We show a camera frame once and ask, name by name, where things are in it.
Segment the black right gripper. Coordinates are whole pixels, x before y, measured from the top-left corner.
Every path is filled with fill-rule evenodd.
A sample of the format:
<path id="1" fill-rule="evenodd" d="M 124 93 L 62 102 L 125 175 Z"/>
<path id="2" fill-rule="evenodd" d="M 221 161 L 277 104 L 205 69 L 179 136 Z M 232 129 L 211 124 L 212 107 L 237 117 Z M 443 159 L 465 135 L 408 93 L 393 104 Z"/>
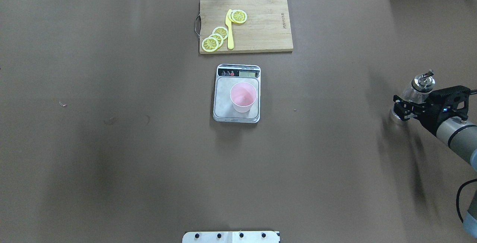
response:
<path id="1" fill-rule="evenodd" d="M 457 108 L 454 102 L 416 103 L 404 100 L 398 95 L 394 95 L 392 100 L 395 102 L 392 111 L 401 121 L 417 117 L 421 125 L 434 136 L 437 136 L 439 126 L 455 115 L 453 111 Z"/>

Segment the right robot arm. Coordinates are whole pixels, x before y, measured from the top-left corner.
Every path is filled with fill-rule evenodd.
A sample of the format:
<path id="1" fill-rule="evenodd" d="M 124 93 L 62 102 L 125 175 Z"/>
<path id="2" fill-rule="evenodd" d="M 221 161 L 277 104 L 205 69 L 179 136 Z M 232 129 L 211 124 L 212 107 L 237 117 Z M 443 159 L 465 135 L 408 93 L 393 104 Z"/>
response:
<path id="1" fill-rule="evenodd" d="M 422 103 L 394 95 L 393 109 L 403 122 L 418 120 L 424 129 L 477 170 L 477 126 L 468 119 L 469 99 L 475 94 L 476 90 L 458 85 L 432 91 Z"/>

